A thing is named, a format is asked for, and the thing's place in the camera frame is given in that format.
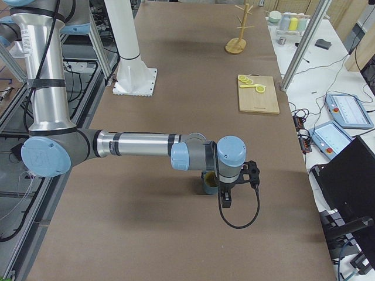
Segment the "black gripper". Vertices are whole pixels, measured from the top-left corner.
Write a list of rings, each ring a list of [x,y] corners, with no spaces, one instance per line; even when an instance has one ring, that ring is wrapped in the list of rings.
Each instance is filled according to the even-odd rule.
[[[221,207],[231,207],[231,190],[236,184],[249,183],[255,190],[259,190],[260,170],[255,161],[244,162],[241,167],[229,167],[219,162],[219,180],[224,190],[220,190]]]

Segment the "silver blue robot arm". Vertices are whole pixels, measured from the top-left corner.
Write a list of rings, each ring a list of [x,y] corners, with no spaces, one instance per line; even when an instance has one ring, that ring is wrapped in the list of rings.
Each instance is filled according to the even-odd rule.
[[[34,174],[54,177],[94,157],[168,156],[176,170],[214,172],[219,206],[231,204],[231,189],[249,183],[259,189],[259,170],[246,161],[246,146],[236,136],[218,142],[199,133],[107,132],[79,129],[69,114],[60,34],[92,30],[87,1],[9,1],[11,19],[21,31],[33,124],[21,149]]]

